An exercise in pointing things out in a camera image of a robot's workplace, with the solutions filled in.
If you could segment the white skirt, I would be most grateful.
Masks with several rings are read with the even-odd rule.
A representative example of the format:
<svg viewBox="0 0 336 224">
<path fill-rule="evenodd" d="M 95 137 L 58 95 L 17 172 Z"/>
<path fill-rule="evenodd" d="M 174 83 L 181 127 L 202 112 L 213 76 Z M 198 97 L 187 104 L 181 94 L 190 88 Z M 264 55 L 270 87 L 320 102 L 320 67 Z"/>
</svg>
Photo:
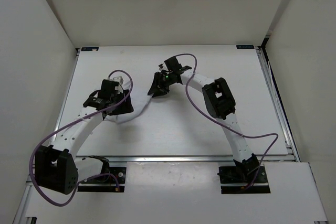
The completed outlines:
<svg viewBox="0 0 336 224">
<path fill-rule="evenodd" d="M 152 95 L 148 95 L 145 88 L 138 87 L 134 84 L 130 98 L 133 106 L 133 112 L 122 115 L 108 115 L 105 121 L 122 124 L 137 118 L 150 103 Z"/>
</svg>

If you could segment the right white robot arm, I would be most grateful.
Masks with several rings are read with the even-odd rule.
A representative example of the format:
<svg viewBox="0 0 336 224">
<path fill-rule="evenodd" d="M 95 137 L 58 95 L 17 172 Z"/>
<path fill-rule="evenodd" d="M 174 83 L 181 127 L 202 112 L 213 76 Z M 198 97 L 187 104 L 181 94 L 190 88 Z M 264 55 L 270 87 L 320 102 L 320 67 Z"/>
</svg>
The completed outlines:
<svg viewBox="0 0 336 224">
<path fill-rule="evenodd" d="M 184 85 L 186 89 L 191 87 L 203 95 L 208 115 L 222 127 L 229 142 L 236 166 L 236 177 L 242 182 L 251 180 L 257 174 L 259 161 L 238 125 L 236 102 L 226 80 L 212 79 L 196 73 L 192 67 L 181 65 L 177 57 L 173 56 L 159 65 L 148 95 L 153 98 L 166 95 L 170 86 L 176 83 Z"/>
</svg>

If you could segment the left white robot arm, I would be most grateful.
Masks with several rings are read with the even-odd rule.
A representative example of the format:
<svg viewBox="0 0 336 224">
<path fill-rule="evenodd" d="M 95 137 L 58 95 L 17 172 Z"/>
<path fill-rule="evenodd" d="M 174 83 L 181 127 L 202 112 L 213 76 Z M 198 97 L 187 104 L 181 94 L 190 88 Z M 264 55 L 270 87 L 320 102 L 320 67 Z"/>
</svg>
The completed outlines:
<svg viewBox="0 0 336 224">
<path fill-rule="evenodd" d="M 130 91 L 122 87 L 121 76 L 104 79 L 101 88 L 91 93 L 83 103 L 79 121 L 60 131 L 49 146 L 40 146 L 35 153 L 36 184 L 62 194 L 71 193 L 77 182 L 95 178 L 105 182 L 110 176 L 108 161 L 104 157 L 76 156 L 94 129 L 107 116 L 128 114 L 134 111 Z"/>
</svg>

